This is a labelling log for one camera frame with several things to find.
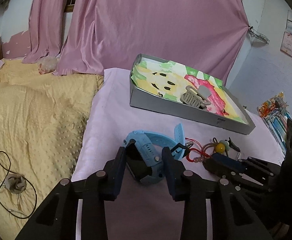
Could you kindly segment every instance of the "black cable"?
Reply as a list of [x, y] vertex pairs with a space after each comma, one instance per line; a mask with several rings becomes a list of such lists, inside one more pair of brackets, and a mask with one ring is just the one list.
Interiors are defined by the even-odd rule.
[[[13, 174], [18, 174], [18, 173], [16, 173], [16, 172], [13, 172], [13, 171], [11, 171], [10, 170], [10, 167], [11, 167], [11, 161], [10, 161], [10, 158], [9, 158], [9, 156], [8, 156], [8, 154], [6, 153], [6, 152], [4, 152], [4, 151], [0, 151], [0, 154], [1, 153], [3, 153], [3, 154], [5, 154], [6, 156], [7, 156], [7, 158], [8, 158], [8, 160], [9, 160], [9, 168], [7, 169], [7, 168], [5, 168], [3, 165], [2, 165], [2, 163], [0, 162], [0, 166], [5, 170], [5, 171], [7, 171], [7, 173], [6, 173], [6, 176], [9, 174], [9, 173], [13, 173]], [[19, 218], [19, 219], [28, 219], [28, 218], [30, 218], [31, 217], [31, 215], [35, 212], [35, 210], [36, 210], [36, 205], [37, 205], [37, 193], [36, 193], [36, 190], [35, 190], [35, 187], [33, 186], [33, 184], [31, 184], [31, 182], [28, 180], [28, 179], [26, 179], [24, 176], [22, 176], [21, 175], [21, 177], [23, 177], [31, 186], [32, 186], [32, 188], [33, 188], [33, 190], [34, 190], [34, 192], [35, 192], [35, 204], [34, 204], [34, 208], [33, 208], [33, 210], [32, 210], [32, 212], [28, 215], [28, 216], [26, 216], [26, 217], [19, 217], [19, 216], [16, 216], [15, 214], [13, 214], [13, 212], [11, 212], [10, 210], [8, 210], [2, 203], [1, 203], [1, 201], [0, 201], [0, 204], [1, 204], [1, 206], [3, 207], [3, 208], [5, 208], [5, 210], [8, 212], [8, 213], [10, 213], [11, 215], [13, 215], [14, 217], [16, 217], [16, 218]], [[0, 184], [0, 188], [3, 186], [3, 184], [4, 184], [4, 182], [5, 182], [5, 178], [4, 178], [4, 180], [1, 182], [1, 184]]]

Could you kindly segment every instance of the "peeling paint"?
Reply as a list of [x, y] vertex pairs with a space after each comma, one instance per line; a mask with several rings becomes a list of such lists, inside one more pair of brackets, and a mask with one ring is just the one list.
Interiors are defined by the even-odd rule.
[[13, 35], [9, 42], [2, 44], [3, 55], [5, 58], [24, 57], [30, 53], [29, 31], [23, 31]]

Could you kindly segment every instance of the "gray box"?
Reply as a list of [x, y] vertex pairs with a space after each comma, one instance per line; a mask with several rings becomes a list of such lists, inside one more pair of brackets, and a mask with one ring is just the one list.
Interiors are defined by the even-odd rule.
[[[139, 54], [132, 66], [130, 76], [133, 74], [133, 67], [140, 63], [142, 58], [147, 58], [151, 60], [155, 60], [161, 63], [166, 63], [168, 60], [164, 60], [158, 57], [149, 56], [146, 54]], [[255, 124], [253, 120], [249, 117], [245, 109], [238, 102], [237, 98], [235, 98], [224, 86], [222, 89], [228, 96], [233, 100], [238, 109], [241, 111], [243, 116], [246, 118], [248, 124], [241, 123], [229, 118], [222, 117], [218, 114], [210, 113], [208, 111], [198, 109], [192, 106], [188, 106], [186, 104], [181, 104], [179, 102], [174, 102], [169, 99], [161, 98], [159, 96], [153, 95], [149, 92], [146, 92], [140, 88], [138, 88], [133, 80], [130, 78], [130, 101], [129, 105], [137, 108], [142, 108], [162, 114], [169, 114], [178, 116], [181, 118], [193, 120], [196, 122], [206, 123], [209, 125], [221, 127], [227, 130], [231, 130], [234, 132], [242, 133], [242, 134], [250, 134], [251, 131], [255, 128]]]

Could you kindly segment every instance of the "stack of papers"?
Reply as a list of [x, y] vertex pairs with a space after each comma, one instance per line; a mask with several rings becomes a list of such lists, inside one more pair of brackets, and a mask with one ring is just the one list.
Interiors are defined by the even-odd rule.
[[284, 93], [270, 98], [258, 107], [258, 113], [280, 145], [283, 156], [286, 154], [287, 119], [290, 118]]

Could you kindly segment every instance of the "yellow blanket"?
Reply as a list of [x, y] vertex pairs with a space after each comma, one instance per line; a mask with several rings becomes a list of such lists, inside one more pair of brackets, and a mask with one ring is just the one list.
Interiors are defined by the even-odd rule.
[[[82, 146], [92, 99], [103, 77], [74, 74], [40, 75], [36, 64], [6, 60], [0, 70], [0, 151], [11, 170], [35, 187], [37, 207], [61, 178], [70, 178]], [[5, 155], [0, 160], [8, 168]], [[6, 171], [0, 166], [0, 182]], [[0, 201], [17, 216], [29, 215], [35, 194], [27, 183], [21, 194], [0, 189]], [[0, 205], [0, 236], [15, 239], [27, 220]]]

